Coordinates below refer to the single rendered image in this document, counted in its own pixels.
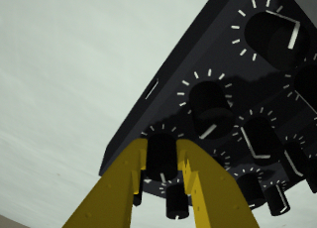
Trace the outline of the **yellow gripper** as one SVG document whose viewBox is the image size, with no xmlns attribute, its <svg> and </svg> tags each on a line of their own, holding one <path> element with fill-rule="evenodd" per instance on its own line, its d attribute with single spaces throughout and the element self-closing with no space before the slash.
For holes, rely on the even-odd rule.
<svg viewBox="0 0 317 228">
<path fill-rule="evenodd" d="M 61 228 L 130 228 L 147 148 L 147 139 L 131 142 Z M 235 179 L 221 165 L 190 140 L 178 139 L 176 150 L 196 228 L 260 228 Z"/>
</svg>

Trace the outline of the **black knob box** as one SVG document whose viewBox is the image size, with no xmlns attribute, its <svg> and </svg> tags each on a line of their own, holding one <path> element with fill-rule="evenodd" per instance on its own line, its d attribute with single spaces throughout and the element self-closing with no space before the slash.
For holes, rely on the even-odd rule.
<svg viewBox="0 0 317 228">
<path fill-rule="evenodd" d="M 218 162 L 251 210 L 266 201 L 271 216 L 288 212 L 284 192 L 304 179 L 317 194 L 316 27 L 294 0 L 208 0 L 107 145 L 98 175 L 139 138 L 148 140 L 146 174 L 133 207 L 146 192 L 166 199 L 169 219 L 192 206 L 178 139 Z"/>
</svg>

